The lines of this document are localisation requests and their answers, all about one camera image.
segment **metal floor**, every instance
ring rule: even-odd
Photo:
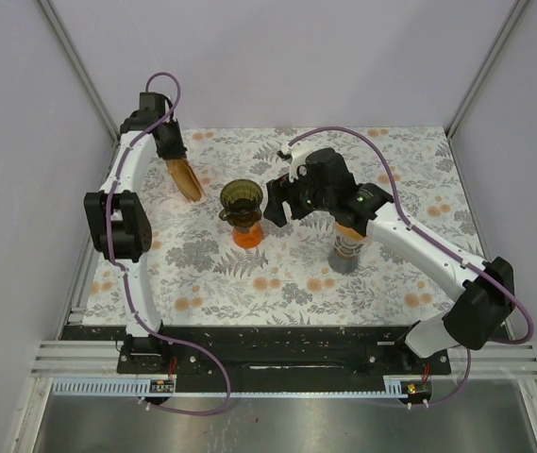
[[[452,389],[435,383],[436,396]],[[214,403],[172,404],[199,410]],[[537,446],[514,384],[473,381],[449,404],[411,412],[366,400],[275,398],[189,417],[145,411],[134,398],[51,396],[35,451],[528,453]]]

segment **wire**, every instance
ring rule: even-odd
[[[469,349],[467,349],[467,368],[465,369],[465,374],[463,375],[463,378],[461,379],[461,382],[457,386],[455,390],[452,391],[451,394],[448,396],[445,396],[442,399],[439,399],[438,401],[430,402],[429,405],[432,407],[442,406],[443,404],[447,403],[451,399],[455,398],[461,390],[465,387],[465,384],[467,384],[467,380],[469,379],[469,374],[472,371],[472,353]]]
[[[124,168],[124,164],[126,162],[127,156],[129,155],[129,153],[132,150],[132,148],[134,147],[134,145],[137,142],[139,142],[142,139],[142,137],[144,137],[146,134],[151,133],[157,126],[162,124],[166,119],[168,119],[170,117],[170,115],[172,115],[174,113],[174,110],[176,109],[178,103],[180,102],[180,91],[181,91],[180,83],[170,73],[156,73],[156,74],[153,74],[152,76],[150,76],[150,78],[146,82],[146,86],[144,87],[144,89],[148,92],[151,82],[155,78],[157,78],[159,76],[166,76],[166,77],[171,78],[174,81],[174,83],[176,84],[176,100],[174,101],[174,104],[170,106],[169,110],[162,117],[160,117],[155,123],[153,123],[151,126],[147,127],[145,130],[143,130],[140,134],[138,134],[136,137],[134,137],[132,139],[132,141],[129,143],[129,145],[127,146],[126,150],[124,151],[124,154],[121,156],[119,162],[117,163],[117,170],[115,171],[115,180],[113,181],[112,185],[110,186],[109,194],[107,195],[107,204],[106,204],[106,209],[105,209],[105,221],[106,221],[106,227],[107,227],[107,248],[109,250],[109,261],[110,261],[110,263],[113,266],[118,267],[124,273],[123,280],[124,280],[124,289],[125,289],[125,292],[126,292],[127,306],[129,308],[129,310],[131,311],[131,313],[134,315],[134,319],[136,320],[136,322],[144,330],[146,330],[146,332],[148,332],[149,335],[151,335],[151,336],[153,336],[155,338],[158,338],[158,339],[160,339],[160,340],[162,340],[164,342],[168,342],[168,343],[171,342],[173,344],[181,344],[181,345],[184,345],[184,346],[188,346],[188,347],[196,349],[197,351],[200,351],[203,354],[205,354],[212,361],[214,361],[215,364],[218,366],[218,368],[220,369],[220,371],[224,375],[224,380],[225,380],[226,385],[227,385],[227,395],[226,395],[224,401],[222,402],[222,404],[220,404],[216,408],[210,409],[208,411],[185,411],[185,410],[182,410],[182,409],[165,408],[163,406],[154,406],[154,405],[151,406],[151,407],[153,407],[153,408],[155,408],[155,409],[157,409],[159,411],[166,411],[166,412],[172,412],[172,413],[181,413],[183,415],[196,415],[196,416],[203,417],[203,416],[214,415],[216,413],[221,413],[221,412],[226,411],[227,409],[230,408],[230,404],[229,404],[230,403],[230,394],[231,394],[230,378],[228,377],[228,373],[227,373],[226,368],[218,360],[217,357],[215,357],[213,354],[211,354],[203,346],[201,346],[199,344],[192,343],[192,342],[186,342],[184,340],[178,340],[176,338],[171,338],[171,337],[167,337],[165,335],[161,335],[161,334],[155,332],[152,328],[150,328],[141,319],[141,317],[138,315],[138,312],[136,311],[136,308],[134,307],[134,302],[132,300],[132,294],[131,294],[131,291],[129,289],[129,280],[127,278],[127,269],[122,263],[117,262],[115,260],[115,249],[113,247],[113,240],[112,240],[112,224],[111,224],[111,221],[110,221],[110,214],[111,214],[111,211],[112,211],[112,209],[111,209],[112,199],[113,199],[113,196],[115,195],[115,191],[117,190],[117,186],[119,185],[121,172],[122,172],[122,170]]]
[[[431,370],[430,370],[430,367],[429,367],[429,363],[424,367],[424,370],[423,370],[423,376],[421,377],[421,383],[422,384],[425,384],[426,382],[428,382],[428,379],[429,379],[429,375],[431,374]]]
[[[170,376],[174,373],[174,370],[176,370],[176,367],[177,367],[177,357],[173,356],[172,359],[170,360],[170,371],[169,371]]]
[[[300,140],[304,140],[304,139],[308,138],[311,135],[318,134],[320,132],[331,131],[331,130],[338,131],[338,132],[344,132],[346,134],[353,135],[354,137],[356,137],[356,138],[360,139],[361,141],[365,142],[366,144],[368,144],[373,149],[373,151],[375,151],[375,154],[377,154],[379,160],[381,161],[381,165],[383,165],[383,168],[385,169],[385,172],[388,175],[388,178],[390,179],[390,186],[392,187],[392,196],[394,198],[394,204],[395,204],[396,212],[400,216],[400,219],[402,219],[402,221],[407,225],[407,227],[410,227],[411,230],[413,230],[419,236],[421,236],[423,239],[428,241],[428,243],[431,243],[436,248],[438,248],[440,251],[446,253],[450,258],[452,258],[456,262],[463,264],[463,258],[462,257],[457,255],[453,250],[449,249],[445,245],[441,244],[440,242],[438,242],[437,240],[435,240],[434,238],[429,236],[425,231],[423,231],[418,226],[414,225],[411,222],[411,220],[409,220],[409,218],[407,217],[406,213],[402,209],[402,205],[400,204],[400,196],[398,195],[398,189],[396,188],[396,183],[394,181],[394,175],[392,174],[392,170],[390,169],[390,165],[388,165],[388,161],[385,159],[385,157],[383,156],[383,154],[381,153],[379,148],[377,148],[377,146],[373,142],[371,142],[369,139],[367,139],[366,137],[361,135],[359,132],[356,132],[355,130],[352,130],[352,129],[348,129],[346,127],[339,127],[339,126],[318,127],[318,128],[316,128],[314,130],[311,130],[309,132],[305,132],[305,133],[295,137],[294,139],[292,139],[289,142],[289,146],[293,146],[294,144],[296,144]],[[534,322],[533,322],[532,317],[530,316],[530,313],[529,313],[528,309],[526,308],[526,306],[522,302],[520,302],[518,300],[518,298],[515,296],[515,294],[513,294],[511,291],[509,291],[507,288],[505,288],[502,284],[500,284],[494,278],[492,278],[491,276],[486,274],[484,271],[482,271],[481,269],[477,268],[474,264],[466,263],[464,265],[468,269],[473,271],[474,273],[478,274],[480,277],[484,278],[486,281],[488,281],[490,284],[492,284],[495,288],[497,288],[500,292],[502,292],[503,295],[505,295],[505,297],[507,297],[509,300],[511,300],[511,302],[514,304],[514,306],[517,307],[521,311],[522,315],[526,319],[526,324],[528,325],[528,332],[523,338],[520,338],[519,340],[495,340],[495,339],[493,339],[493,341],[496,342],[496,343],[501,343],[501,344],[524,344],[526,342],[529,342],[530,339],[532,339],[532,335],[534,334]]]
[[[167,103],[167,107],[172,110],[172,114],[170,115],[170,123],[174,121],[174,104],[172,103],[172,100],[167,97],[165,94],[162,95],[163,100]]]

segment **floral pattern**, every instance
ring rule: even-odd
[[[153,227],[148,273],[155,303],[172,325],[409,324],[450,306],[418,269],[379,243],[364,247],[349,276],[331,271],[333,219],[315,212],[283,228],[262,220],[264,239],[239,248],[218,219],[226,183],[249,178],[262,187],[288,171],[280,146],[303,128],[185,131],[189,161],[207,197],[188,203],[160,159],[151,163],[139,196]],[[460,247],[481,255],[455,163],[440,127],[357,128],[390,162],[405,208]],[[390,192],[371,150],[356,138],[327,132],[307,139],[342,153],[359,182]],[[100,260],[84,324],[126,323],[118,273]]]

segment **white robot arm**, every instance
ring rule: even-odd
[[[374,184],[357,184],[344,158],[331,148],[283,147],[278,155],[289,160],[291,168],[289,174],[268,182],[265,218],[283,227],[287,223],[283,202],[289,204],[295,220],[315,210],[327,211],[343,227],[340,231],[351,233],[340,253],[358,249],[358,238],[383,243],[431,277],[455,302],[450,310],[417,323],[400,339],[413,354],[423,359],[458,344],[480,349],[512,312],[511,301],[470,269],[484,271],[512,292],[512,267],[506,261],[497,258],[489,263],[464,252],[403,211],[411,220],[407,225],[392,196]],[[434,241],[421,237],[412,226]],[[434,243],[455,251],[461,263]]]
[[[171,101],[155,92],[140,94],[140,107],[121,125],[119,150],[107,180],[97,193],[87,193],[84,208],[88,218],[94,248],[109,259],[107,233],[107,198],[113,189],[111,201],[111,236],[115,264],[127,273],[120,278],[122,294],[128,285],[135,304],[132,313],[126,307],[126,332],[132,337],[147,337],[146,331],[135,319],[138,315],[153,331],[159,331],[161,318],[153,302],[147,273],[146,252],[152,243],[152,230],[137,193],[151,159],[184,159],[186,147],[177,120],[173,117],[153,128],[152,133],[141,135],[148,127],[166,115],[165,103]]]

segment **gray wall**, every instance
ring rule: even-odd
[[[83,193],[109,152],[35,3],[0,1],[0,451],[40,340],[57,331]]]
[[[118,124],[168,70],[186,127],[433,126],[450,121],[513,0],[53,3]]]
[[[454,144],[486,244],[514,264],[537,346],[537,2]]]

